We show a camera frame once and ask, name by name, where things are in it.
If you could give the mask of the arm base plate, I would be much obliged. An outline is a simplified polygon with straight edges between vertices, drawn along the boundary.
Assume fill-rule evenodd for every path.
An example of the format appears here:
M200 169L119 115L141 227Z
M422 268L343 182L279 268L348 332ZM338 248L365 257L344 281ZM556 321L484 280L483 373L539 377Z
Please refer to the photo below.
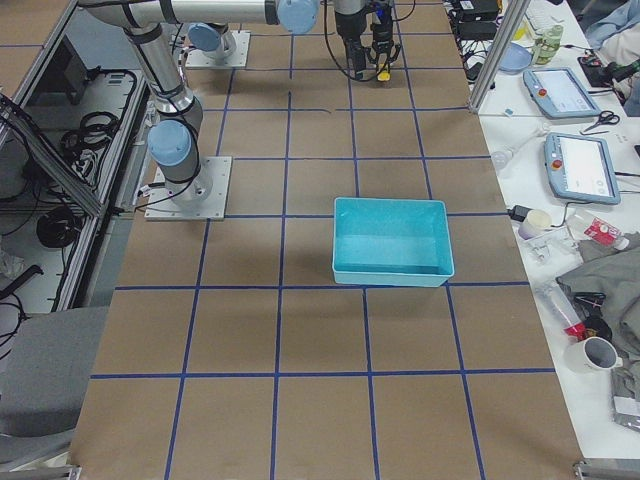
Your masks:
M179 195L180 188L169 183L150 192L150 207L144 217L150 221L223 220L227 204L232 169L230 156L200 158L200 173L193 183Z
M185 51L187 69L245 68L248 60L250 32L228 30L219 33L207 25L193 25L188 32L190 46Z

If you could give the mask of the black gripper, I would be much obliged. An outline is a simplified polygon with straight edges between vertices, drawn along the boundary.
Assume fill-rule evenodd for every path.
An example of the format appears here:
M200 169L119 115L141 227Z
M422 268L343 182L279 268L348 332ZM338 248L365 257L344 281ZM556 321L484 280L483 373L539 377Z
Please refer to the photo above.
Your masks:
M401 44L394 40L394 19L391 9L377 9L373 15L370 29L373 35L371 46L368 48L368 60L372 64L374 74L385 68L387 75L397 60L401 51Z
M347 66L356 80L362 80L367 66L365 48L361 42L361 35L366 28L366 14L334 13L337 33L344 45Z

